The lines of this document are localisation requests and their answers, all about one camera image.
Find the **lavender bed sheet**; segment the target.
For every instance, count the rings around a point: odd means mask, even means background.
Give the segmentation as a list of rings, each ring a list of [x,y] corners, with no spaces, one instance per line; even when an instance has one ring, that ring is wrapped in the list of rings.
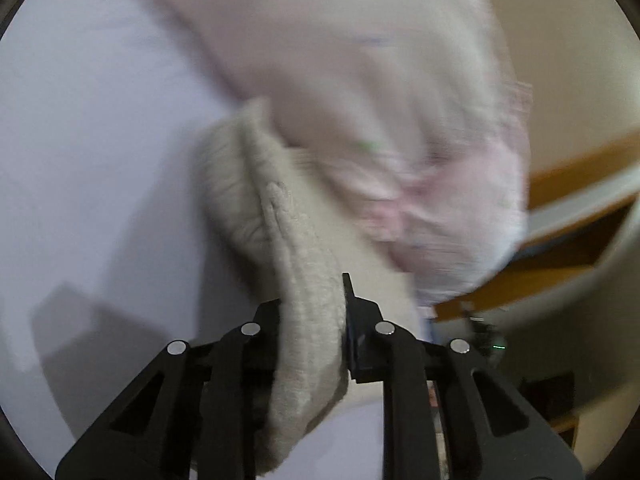
[[[264,302],[198,183],[235,99],[158,0],[24,0],[1,39],[1,407],[56,467],[171,341],[210,344]],[[383,387],[269,479],[383,479]]]

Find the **beige cable-knit sweater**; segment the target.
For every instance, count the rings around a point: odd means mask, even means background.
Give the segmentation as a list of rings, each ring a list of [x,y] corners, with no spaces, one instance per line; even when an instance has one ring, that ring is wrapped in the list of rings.
[[[342,275],[386,320],[420,335],[412,278],[361,232],[311,154],[283,143],[267,101],[217,122],[196,166],[207,211],[256,272],[250,288],[260,301],[281,301],[276,378],[256,439],[256,469],[266,474],[333,412],[381,394],[348,382]]]

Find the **wooden headboard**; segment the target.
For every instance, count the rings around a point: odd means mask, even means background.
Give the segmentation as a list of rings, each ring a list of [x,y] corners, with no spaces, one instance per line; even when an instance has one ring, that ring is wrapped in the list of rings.
[[[474,292],[439,304],[440,322],[504,309],[594,277],[639,211],[639,133],[634,131],[533,175],[529,233],[515,257]]]

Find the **pink floral pillow left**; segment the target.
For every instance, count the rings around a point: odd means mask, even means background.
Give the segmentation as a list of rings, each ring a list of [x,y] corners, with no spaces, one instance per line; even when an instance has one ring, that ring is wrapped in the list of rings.
[[[472,292],[526,233],[528,89],[490,0],[160,0],[264,98],[424,304]]]

